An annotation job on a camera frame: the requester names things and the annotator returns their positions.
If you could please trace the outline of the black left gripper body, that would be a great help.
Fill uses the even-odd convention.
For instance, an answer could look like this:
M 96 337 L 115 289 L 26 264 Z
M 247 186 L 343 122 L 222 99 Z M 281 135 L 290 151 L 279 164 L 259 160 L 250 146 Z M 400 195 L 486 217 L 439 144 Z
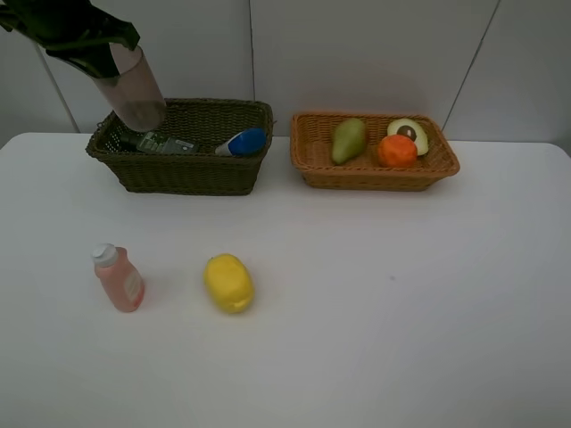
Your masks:
M 1 26 L 18 31 L 41 45 L 78 40 L 99 30 L 105 13 L 90 1 L 5 0 L 1 2 Z

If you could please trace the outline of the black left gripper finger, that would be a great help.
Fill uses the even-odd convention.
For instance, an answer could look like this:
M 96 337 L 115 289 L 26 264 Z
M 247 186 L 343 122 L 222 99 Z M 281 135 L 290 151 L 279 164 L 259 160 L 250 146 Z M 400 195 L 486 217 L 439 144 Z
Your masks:
M 44 45 L 46 53 L 91 78 L 115 78 L 120 72 L 109 42 L 69 42 Z
M 87 28 L 79 37 L 84 46 L 119 44 L 133 51 L 140 40 L 134 25 L 122 21 L 104 11 L 92 11 L 88 16 Z

